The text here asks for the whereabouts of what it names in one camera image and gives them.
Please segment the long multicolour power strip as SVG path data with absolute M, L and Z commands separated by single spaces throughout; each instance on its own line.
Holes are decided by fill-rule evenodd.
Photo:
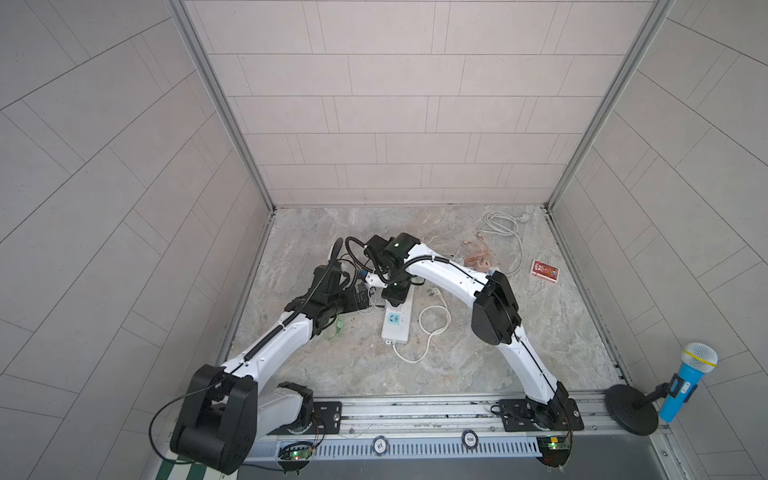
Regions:
M 387 344 L 406 344 L 409 338 L 414 292 L 409 282 L 382 290 L 385 307 L 381 336 Z

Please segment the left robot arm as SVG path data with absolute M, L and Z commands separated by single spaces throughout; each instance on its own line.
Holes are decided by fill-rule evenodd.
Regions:
M 300 347 L 343 314 L 367 308 L 359 276 L 344 271 L 343 241 L 333 244 L 326 264 L 313 272 L 307 293 L 292 300 L 277 323 L 245 352 L 220 366 L 205 364 L 192 376 L 170 439 L 159 458 L 170 465 L 201 464 L 232 474 L 255 440 L 276 430 L 327 432 L 314 407 L 313 391 L 294 382 L 272 390 L 266 383 Z

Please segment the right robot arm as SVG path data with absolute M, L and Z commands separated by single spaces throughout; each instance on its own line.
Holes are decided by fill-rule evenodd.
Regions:
M 411 279 L 421 278 L 455 296 L 471 308 L 471 330 L 496 347 L 523 386 L 522 399 L 502 399 L 491 412 L 512 428 L 547 431 L 582 431 L 584 423 L 576 401 L 562 382 L 545 367 L 523 328 L 519 304 L 505 274 L 461 266 L 416 237 L 401 233 L 363 242 L 344 240 L 351 260 L 367 273 L 366 281 L 396 300 L 407 295 Z

